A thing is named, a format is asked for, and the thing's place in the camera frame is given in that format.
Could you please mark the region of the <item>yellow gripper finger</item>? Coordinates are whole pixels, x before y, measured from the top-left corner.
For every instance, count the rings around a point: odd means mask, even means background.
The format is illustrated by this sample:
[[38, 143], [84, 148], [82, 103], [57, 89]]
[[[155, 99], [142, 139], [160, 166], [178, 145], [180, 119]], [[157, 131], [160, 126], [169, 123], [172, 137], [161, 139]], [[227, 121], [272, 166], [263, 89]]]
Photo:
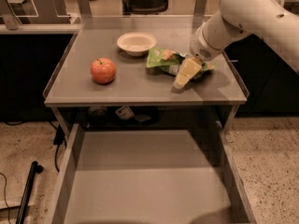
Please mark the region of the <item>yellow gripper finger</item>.
[[202, 69], [203, 63], [196, 58], [187, 58], [176, 75], [173, 86], [182, 89]]

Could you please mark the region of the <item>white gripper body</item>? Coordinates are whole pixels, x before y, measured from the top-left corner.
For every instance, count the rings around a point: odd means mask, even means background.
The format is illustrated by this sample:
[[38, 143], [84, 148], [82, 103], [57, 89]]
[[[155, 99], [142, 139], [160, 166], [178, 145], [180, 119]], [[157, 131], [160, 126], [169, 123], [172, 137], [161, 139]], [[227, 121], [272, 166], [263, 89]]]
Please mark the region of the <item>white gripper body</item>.
[[222, 53], [222, 49], [213, 48], [204, 38], [204, 27], [202, 24], [191, 36], [190, 53], [194, 58], [203, 62], [211, 61]]

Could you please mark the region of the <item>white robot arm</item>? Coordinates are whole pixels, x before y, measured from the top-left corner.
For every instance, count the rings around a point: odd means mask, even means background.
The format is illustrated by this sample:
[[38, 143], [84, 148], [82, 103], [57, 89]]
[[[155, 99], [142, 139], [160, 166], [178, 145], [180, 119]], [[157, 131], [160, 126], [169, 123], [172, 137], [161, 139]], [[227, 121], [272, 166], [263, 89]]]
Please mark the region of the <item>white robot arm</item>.
[[219, 0], [219, 10], [191, 36], [190, 54], [200, 62], [213, 60], [226, 47], [258, 36], [295, 73], [299, 73], [299, 17], [284, 0]]

